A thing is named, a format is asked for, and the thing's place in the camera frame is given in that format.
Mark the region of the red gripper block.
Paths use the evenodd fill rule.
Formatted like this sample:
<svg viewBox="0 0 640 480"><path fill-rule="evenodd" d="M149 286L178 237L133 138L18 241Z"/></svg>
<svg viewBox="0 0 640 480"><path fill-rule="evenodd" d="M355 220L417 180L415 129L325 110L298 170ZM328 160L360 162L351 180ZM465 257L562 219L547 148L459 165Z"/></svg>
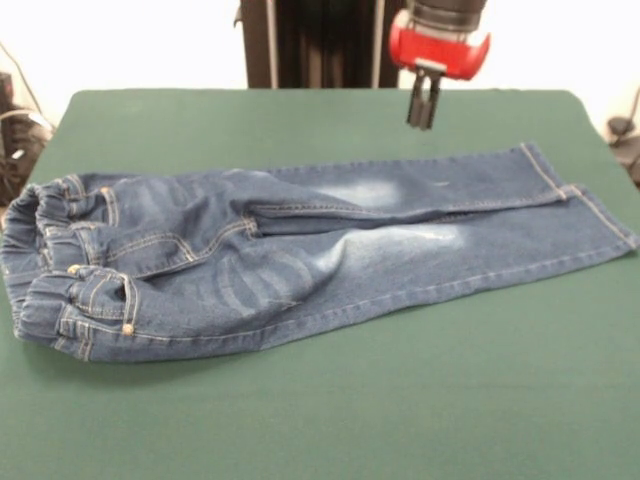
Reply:
<svg viewBox="0 0 640 480"><path fill-rule="evenodd" d="M469 81L481 70L491 46L491 34L470 37L420 27L410 13L397 13L389 33L389 53L393 63L415 73L409 101L407 124L421 128L425 71L453 80ZM430 75L425 129L431 130L440 96L441 75Z"/></svg>

